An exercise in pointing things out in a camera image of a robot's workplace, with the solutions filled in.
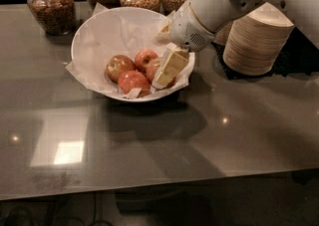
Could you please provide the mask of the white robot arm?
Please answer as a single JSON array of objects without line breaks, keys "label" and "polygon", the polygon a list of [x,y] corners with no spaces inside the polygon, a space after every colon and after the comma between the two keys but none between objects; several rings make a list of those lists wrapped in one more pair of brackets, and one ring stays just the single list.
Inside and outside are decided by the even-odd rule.
[{"label": "white robot arm", "polygon": [[262,76],[272,69],[283,47],[263,23],[254,19],[265,15],[263,6],[282,14],[285,25],[297,28],[319,48],[319,0],[187,0],[156,34],[155,42],[199,52],[231,24],[224,64],[241,75]]}]

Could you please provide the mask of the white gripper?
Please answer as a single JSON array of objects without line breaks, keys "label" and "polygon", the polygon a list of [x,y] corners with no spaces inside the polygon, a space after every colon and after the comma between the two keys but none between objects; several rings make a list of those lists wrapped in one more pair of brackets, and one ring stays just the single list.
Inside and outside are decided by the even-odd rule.
[{"label": "white gripper", "polygon": [[214,34],[206,30],[197,20],[189,1],[186,1],[153,37],[157,45],[170,42],[183,49],[166,49],[159,62],[152,85],[165,89],[189,62],[189,51],[199,52],[214,40]]}]

